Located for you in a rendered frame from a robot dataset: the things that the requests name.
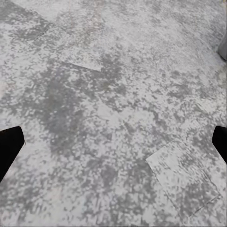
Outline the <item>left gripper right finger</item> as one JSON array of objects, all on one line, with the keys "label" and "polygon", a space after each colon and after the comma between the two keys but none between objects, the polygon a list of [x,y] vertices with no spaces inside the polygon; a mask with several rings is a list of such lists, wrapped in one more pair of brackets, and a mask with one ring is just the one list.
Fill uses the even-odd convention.
[{"label": "left gripper right finger", "polygon": [[224,159],[227,164],[227,128],[222,126],[216,126],[213,137],[212,143]]}]

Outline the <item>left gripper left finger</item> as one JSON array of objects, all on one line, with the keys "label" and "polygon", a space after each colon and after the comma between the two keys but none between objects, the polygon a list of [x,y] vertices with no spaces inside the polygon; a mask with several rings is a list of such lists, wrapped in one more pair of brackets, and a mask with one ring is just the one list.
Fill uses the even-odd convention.
[{"label": "left gripper left finger", "polygon": [[0,182],[24,145],[21,126],[0,131]]}]

